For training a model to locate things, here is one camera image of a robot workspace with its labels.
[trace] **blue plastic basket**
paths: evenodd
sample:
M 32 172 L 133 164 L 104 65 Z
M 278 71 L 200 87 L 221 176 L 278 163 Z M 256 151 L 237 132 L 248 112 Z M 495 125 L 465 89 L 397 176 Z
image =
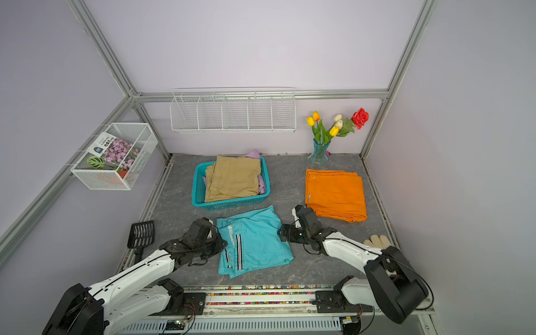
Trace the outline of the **blue plastic basket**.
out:
M 203 181 L 203 177 L 205 176 L 206 168 L 209 165 L 212 165 L 216 162 L 207 162 L 207 163 L 201 163 L 198 164 L 196 167 L 196 172 L 193 175 L 193 188 L 192 188 L 192 204 L 195 207 L 205 207 L 208 210 L 217 210 L 222 208 L 229 208 L 229 207 L 236 207 L 236 206 L 243 206 L 243 205 L 251 205 L 251 204 L 260 204 L 264 201 L 264 198 L 266 198 L 270 194 L 270 178 L 268 177 L 268 168 L 266 167 L 266 162 L 264 161 L 264 158 L 260 158 L 260 175 L 264 179 L 264 183 L 266 184 L 266 193 L 258 196 L 251 196 L 251 197 L 244 197 L 244 198 L 237 198 L 237 199 L 230 199 L 230 200 L 220 200 L 215 201 L 211 203 L 205 202 L 205 191 L 206 191 L 206 185 Z

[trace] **metal pole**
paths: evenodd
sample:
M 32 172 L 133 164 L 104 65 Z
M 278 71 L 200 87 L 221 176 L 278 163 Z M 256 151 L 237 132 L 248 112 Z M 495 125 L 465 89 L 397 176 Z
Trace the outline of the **metal pole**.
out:
M 397 69 L 394 72 L 393 77 L 391 78 L 391 82 L 389 83 L 389 93 L 380 106 L 378 114 L 376 115 L 376 118 L 374 120 L 373 127 L 367 135 L 367 139 L 365 140 L 365 144 L 363 145 L 363 150 L 361 150 L 362 159 L 366 159 L 370 153 L 370 149 L 372 148 L 374 140 L 378 135 L 379 129 L 382 127 L 382 123 L 385 120 L 387 113 L 389 112 L 389 108 L 391 107 L 393 99 L 398 92 L 398 88 L 400 87 L 404 75 L 407 72 L 411 59 L 413 58 L 417 46 L 419 45 L 422 35 L 426 29 L 426 25 L 428 24 L 428 21 L 430 21 L 430 17 L 436 4 L 437 0 L 426 0 L 425 3 L 422 5 L 421 12 L 419 13 L 417 22 L 413 27 L 410 38 L 408 39 L 408 42 L 406 44 L 406 48 L 402 53 L 402 57 L 398 62 Z
M 257 95 L 263 95 L 264 92 L 257 91 Z M 267 94 L 273 94 L 273 91 L 266 91 Z M 241 92 L 230 92 L 232 96 L 240 95 Z M 242 92 L 244 95 L 250 95 L 251 91 Z M 294 94 L 297 100 L 311 99 L 385 99 L 389 92 L 387 90 L 318 90 L 318 91 L 282 91 L 282 94 Z M 173 93 L 140 93 L 133 97 L 138 103 L 144 102 L 172 102 Z
M 97 25 L 95 19 L 91 15 L 90 10 L 87 8 L 87 5 L 84 0 L 67 0 L 67 3 L 69 4 L 69 6 L 71 6 L 73 13 L 78 18 L 78 21 L 80 21 L 82 28 L 97 48 L 97 51 L 99 52 L 102 59 L 104 60 L 104 63 L 110 70 L 110 73 L 114 77 L 115 82 L 117 83 L 121 91 L 123 91 L 123 94 L 131 99 L 137 96 L 139 93 L 137 93 L 136 88 L 126 76 L 125 71 L 115 57 L 114 52 L 108 44 L 108 41 L 106 41 L 106 38 L 104 37 L 104 34 Z M 160 150 L 166 160 L 169 160 L 169 152 L 166 151 L 166 148 L 161 141 L 161 137 L 158 134 L 156 128 L 154 127 L 153 122 L 151 121 L 151 118 L 149 117 L 149 114 L 147 113 L 145 108 L 143 108 L 142 106 L 141 108 L 137 108 L 136 111 L 136 115 L 138 116 L 139 120 L 141 122 L 148 123 L 151 126 L 151 128 L 153 129 L 153 133 L 158 139 L 158 150 Z
M 76 163 L 86 148 L 95 140 L 107 126 L 112 122 L 120 121 L 125 113 L 132 108 L 134 103 L 130 98 L 125 97 L 123 101 L 112 111 L 112 113 L 102 122 L 93 134 L 82 144 L 79 152 L 74 154 L 67 164 L 54 176 L 48 185 L 39 193 L 33 202 L 15 220 L 9 229 L 0 237 L 0 269 L 9 258 L 17 251 L 26 237 L 32 232 L 39 220 L 52 207 L 56 199 L 63 193 L 65 188 L 74 179 L 71 173 L 71 165 Z

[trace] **red rose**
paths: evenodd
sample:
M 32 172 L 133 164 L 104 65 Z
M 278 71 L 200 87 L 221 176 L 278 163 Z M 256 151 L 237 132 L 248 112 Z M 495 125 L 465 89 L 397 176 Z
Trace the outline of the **red rose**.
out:
M 360 108 L 354 113 L 351 120 L 358 129 L 361 129 L 365 122 L 368 121 L 368 113 L 363 108 Z

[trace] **wire shelf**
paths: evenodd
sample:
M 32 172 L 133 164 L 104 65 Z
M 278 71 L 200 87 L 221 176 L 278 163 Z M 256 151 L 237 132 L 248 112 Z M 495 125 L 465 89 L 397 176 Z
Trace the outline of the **wire shelf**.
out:
M 87 162 L 88 158 L 93 156 L 90 153 L 82 155 L 71 168 L 71 172 L 90 190 L 131 190 L 158 144 L 156 136 L 147 123 L 112 123 L 105 132 L 132 144 L 130 150 L 139 149 L 124 178 L 118 173 L 125 168 L 124 159 L 115 169 L 97 170 Z
M 296 130 L 294 90 L 187 92 L 173 90 L 172 129 L 192 132 Z

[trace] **glass vase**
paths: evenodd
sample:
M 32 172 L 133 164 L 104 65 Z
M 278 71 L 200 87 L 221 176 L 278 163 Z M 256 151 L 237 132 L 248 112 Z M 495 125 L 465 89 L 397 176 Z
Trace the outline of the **glass vase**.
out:
M 326 150 L 330 144 L 318 144 L 315 140 L 312 140 L 315 146 L 314 152 L 307 157 L 309 161 L 309 167 L 313 170 L 322 170 L 327 166 Z

